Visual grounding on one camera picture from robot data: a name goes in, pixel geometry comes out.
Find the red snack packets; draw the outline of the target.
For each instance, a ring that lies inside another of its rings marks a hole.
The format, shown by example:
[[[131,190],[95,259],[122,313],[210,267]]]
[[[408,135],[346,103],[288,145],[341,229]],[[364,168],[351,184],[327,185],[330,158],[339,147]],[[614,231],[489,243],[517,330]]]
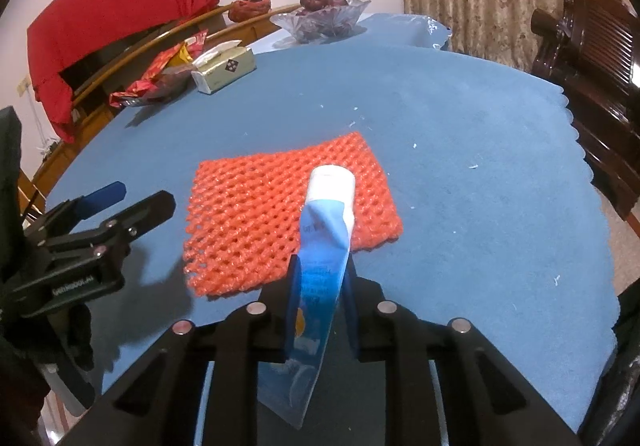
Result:
[[[160,74],[164,68],[186,64],[192,65],[193,61],[203,54],[207,34],[207,30],[201,30],[183,42],[179,42],[179,44],[174,47],[160,52],[142,76],[135,80],[134,83],[131,83],[124,91],[136,91],[136,85],[140,82],[156,80],[157,75]],[[121,106],[115,100],[115,98],[124,91],[112,92],[110,98],[108,98],[108,105],[115,109],[125,108],[125,106]]]

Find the wooden tv cabinet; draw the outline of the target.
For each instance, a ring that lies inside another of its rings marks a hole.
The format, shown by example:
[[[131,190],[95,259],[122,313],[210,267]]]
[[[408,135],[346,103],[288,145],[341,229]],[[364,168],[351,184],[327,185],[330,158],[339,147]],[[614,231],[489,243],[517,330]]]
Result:
[[[32,179],[22,174],[18,180],[21,209],[35,214],[44,212],[47,194],[80,151],[117,114],[117,111],[108,105],[108,95],[126,88],[137,80],[160,52],[203,30],[207,32],[206,48],[213,47],[215,42],[231,39],[239,39],[243,45],[248,45],[277,31],[277,25],[270,21],[272,16],[291,12],[296,8],[295,4],[276,7],[244,22],[233,23],[228,21],[230,7],[220,6],[181,23],[167,23],[149,32],[149,35],[102,66],[73,92],[74,141],[57,143],[43,159]]]

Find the blue white toothpaste tube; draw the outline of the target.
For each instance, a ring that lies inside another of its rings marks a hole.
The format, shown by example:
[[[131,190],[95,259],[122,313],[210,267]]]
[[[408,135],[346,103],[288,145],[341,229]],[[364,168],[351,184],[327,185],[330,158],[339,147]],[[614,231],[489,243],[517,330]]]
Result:
[[[299,220],[302,281],[294,340],[283,364],[258,366],[258,402],[295,429],[304,423],[341,293],[355,224],[355,175],[338,165],[312,170]]]

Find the glass fruit bowl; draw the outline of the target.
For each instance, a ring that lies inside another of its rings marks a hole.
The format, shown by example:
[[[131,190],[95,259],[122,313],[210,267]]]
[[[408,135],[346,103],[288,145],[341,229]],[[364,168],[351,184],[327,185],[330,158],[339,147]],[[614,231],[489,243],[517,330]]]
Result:
[[[287,31],[299,44],[344,38],[355,33],[360,16],[370,3],[370,0],[349,0],[346,5],[327,6],[318,11],[298,8],[275,14],[270,21]]]

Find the beige tissue box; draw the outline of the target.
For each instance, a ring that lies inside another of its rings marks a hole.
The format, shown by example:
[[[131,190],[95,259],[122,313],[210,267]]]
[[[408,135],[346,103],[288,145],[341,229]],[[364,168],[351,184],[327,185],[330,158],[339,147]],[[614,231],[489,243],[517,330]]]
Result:
[[[228,40],[198,56],[192,63],[191,76],[199,92],[213,94],[255,68],[253,50],[241,46],[239,40]]]

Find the black lined trash bin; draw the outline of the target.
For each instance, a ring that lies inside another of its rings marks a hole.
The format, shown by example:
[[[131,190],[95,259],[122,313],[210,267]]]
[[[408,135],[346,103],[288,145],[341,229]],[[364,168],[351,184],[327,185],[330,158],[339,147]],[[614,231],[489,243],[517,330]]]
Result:
[[[619,297],[616,350],[578,436],[584,445],[639,445],[639,281]]]

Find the red ornament on cabinet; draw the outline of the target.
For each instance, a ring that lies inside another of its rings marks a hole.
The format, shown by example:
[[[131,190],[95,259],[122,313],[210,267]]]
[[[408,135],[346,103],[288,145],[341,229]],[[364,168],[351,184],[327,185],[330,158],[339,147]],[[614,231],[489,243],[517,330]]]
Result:
[[[271,0],[235,0],[228,10],[231,22],[242,23],[271,10]]]

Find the red cloth over television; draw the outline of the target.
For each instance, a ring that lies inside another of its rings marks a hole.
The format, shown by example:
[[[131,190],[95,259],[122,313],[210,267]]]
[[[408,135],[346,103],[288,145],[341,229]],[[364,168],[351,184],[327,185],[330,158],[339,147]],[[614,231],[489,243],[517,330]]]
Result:
[[[30,80],[56,135],[75,140],[73,88],[62,73],[88,54],[154,28],[197,16],[220,0],[54,0],[27,29]]]

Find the orange foam net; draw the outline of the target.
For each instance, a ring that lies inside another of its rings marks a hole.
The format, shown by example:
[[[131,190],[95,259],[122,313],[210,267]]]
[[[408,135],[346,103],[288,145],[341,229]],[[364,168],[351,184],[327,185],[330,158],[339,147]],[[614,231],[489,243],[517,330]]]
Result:
[[[304,149],[204,161],[193,180],[183,246],[194,293],[232,295],[283,278],[299,248],[310,174],[328,164],[356,178],[352,249],[398,239],[402,221],[386,175],[357,132]]]

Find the dark red apple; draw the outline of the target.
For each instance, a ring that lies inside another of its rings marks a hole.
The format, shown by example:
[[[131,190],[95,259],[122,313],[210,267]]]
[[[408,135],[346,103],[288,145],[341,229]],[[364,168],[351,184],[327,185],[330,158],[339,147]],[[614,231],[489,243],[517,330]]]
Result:
[[[330,7],[346,7],[348,6],[347,0],[299,0],[300,10],[298,14],[304,16],[305,14],[320,11]]]

